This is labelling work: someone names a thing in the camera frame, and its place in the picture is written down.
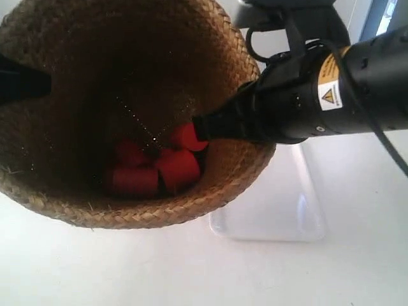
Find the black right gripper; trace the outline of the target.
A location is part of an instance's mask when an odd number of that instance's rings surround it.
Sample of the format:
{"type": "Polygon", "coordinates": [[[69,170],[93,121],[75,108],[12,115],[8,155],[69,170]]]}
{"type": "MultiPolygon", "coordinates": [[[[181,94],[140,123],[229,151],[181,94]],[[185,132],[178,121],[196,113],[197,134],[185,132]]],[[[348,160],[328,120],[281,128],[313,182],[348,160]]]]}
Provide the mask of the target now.
{"type": "Polygon", "coordinates": [[[304,47],[299,54],[271,56],[256,82],[241,85],[215,110],[194,115],[197,139],[300,143],[343,134],[344,49],[330,41],[304,47]]]}

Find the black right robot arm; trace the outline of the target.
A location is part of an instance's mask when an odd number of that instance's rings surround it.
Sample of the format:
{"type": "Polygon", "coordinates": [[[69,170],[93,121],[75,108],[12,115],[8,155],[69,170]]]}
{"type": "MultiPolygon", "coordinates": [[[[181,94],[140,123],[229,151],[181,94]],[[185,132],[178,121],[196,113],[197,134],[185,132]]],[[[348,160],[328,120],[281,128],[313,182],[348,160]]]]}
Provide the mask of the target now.
{"type": "Polygon", "coordinates": [[[297,144],[317,136],[368,133],[367,111],[383,131],[407,128],[407,28],[341,51],[344,77],[327,47],[271,57],[261,76],[220,108],[193,118],[199,140],[297,144]]]}

